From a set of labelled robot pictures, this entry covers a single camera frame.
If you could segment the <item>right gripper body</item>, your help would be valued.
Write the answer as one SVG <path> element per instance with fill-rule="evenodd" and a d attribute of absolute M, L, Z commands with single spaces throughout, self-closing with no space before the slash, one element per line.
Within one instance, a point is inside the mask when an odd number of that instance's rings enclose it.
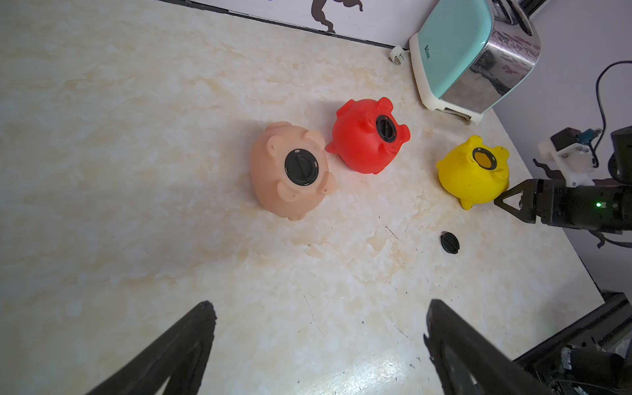
<path fill-rule="evenodd" d="M 619 233 L 631 229 L 631 128 L 611 134 L 614 153 L 607 167 L 609 179 L 594 186 L 568 188 L 546 169 L 538 180 L 537 214 L 557 227 Z"/>

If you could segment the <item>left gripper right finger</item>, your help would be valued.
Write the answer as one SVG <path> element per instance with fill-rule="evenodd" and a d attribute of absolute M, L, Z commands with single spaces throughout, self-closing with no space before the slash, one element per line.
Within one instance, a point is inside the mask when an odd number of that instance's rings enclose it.
<path fill-rule="evenodd" d="M 424 336 L 445 394 L 550 394 L 444 301 L 432 300 Z"/>

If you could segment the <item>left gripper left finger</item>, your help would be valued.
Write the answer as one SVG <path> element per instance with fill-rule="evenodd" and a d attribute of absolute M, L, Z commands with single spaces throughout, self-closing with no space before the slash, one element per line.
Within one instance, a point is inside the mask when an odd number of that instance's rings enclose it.
<path fill-rule="evenodd" d="M 91 394 L 197 394 L 212 350 L 217 315 L 203 301 Z"/>

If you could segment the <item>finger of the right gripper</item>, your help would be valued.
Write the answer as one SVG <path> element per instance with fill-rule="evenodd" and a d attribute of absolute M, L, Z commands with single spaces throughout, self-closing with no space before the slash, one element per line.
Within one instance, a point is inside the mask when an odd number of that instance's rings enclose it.
<path fill-rule="evenodd" d="M 538 180 L 528 179 L 500 194 L 494 204 L 521 222 L 535 224 L 537 197 Z"/>

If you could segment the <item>yellow piggy bank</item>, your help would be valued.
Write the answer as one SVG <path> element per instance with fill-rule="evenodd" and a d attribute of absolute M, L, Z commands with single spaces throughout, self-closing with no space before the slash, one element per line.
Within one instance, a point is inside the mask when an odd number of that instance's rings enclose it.
<path fill-rule="evenodd" d="M 510 152 L 503 146 L 488 147 L 479 136 L 450 151 L 436 165 L 439 182 L 466 211 L 485 204 L 509 189 Z"/>

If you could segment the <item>black plug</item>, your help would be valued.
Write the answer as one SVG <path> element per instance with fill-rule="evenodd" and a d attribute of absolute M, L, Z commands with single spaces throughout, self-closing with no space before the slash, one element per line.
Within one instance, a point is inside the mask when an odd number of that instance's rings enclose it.
<path fill-rule="evenodd" d="M 285 171 L 291 182 L 306 187 L 317 180 L 319 176 L 319 163 L 310 151 L 295 149 L 286 157 Z"/>
<path fill-rule="evenodd" d="M 386 143 L 393 143 L 397 139 L 397 126 L 387 115 L 377 118 L 376 131 Z"/>
<path fill-rule="evenodd" d="M 457 254 L 460 250 L 459 239 L 451 232 L 444 231 L 440 235 L 439 241 L 446 253 Z"/>

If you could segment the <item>red piggy bank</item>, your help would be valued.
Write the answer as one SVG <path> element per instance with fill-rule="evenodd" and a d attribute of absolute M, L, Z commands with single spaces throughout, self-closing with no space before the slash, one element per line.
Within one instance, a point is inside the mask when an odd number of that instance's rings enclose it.
<path fill-rule="evenodd" d="M 386 143 L 376 131 L 376 120 L 387 115 L 397 126 L 397 139 Z M 349 100 L 337 111 L 332 129 L 332 141 L 326 151 L 336 154 L 352 170 L 362 174 L 379 174 L 411 139 L 405 124 L 393 117 L 393 103 L 383 97 L 379 100 Z"/>

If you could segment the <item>peach piggy bank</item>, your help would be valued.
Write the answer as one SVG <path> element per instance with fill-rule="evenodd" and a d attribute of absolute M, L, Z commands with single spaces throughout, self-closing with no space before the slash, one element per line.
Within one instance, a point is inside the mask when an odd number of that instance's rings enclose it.
<path fill-rule="evenodd" d="M 325 147 L 324 136 L 317 131 L 286 121 L 268 125 L 250 153 L 253 189 L 261 205 L 279 217 L 295 222 L 321 204 L 337 187 Z M 286 157 L 295 149 L 310 151 L 319 163 L 319 176 L 310 186 L 296 185 L 286 175 Z"/>

